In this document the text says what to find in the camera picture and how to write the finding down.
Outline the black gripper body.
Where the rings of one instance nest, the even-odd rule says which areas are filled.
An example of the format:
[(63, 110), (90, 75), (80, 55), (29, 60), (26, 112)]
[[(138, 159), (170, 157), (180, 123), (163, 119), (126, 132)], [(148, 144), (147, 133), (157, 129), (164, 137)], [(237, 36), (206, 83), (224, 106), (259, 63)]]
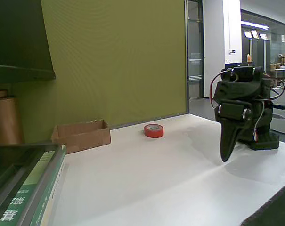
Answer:
[(261, 115), (261, 81), (218, 82), (214, 101), (215, 120), (255, 124)]

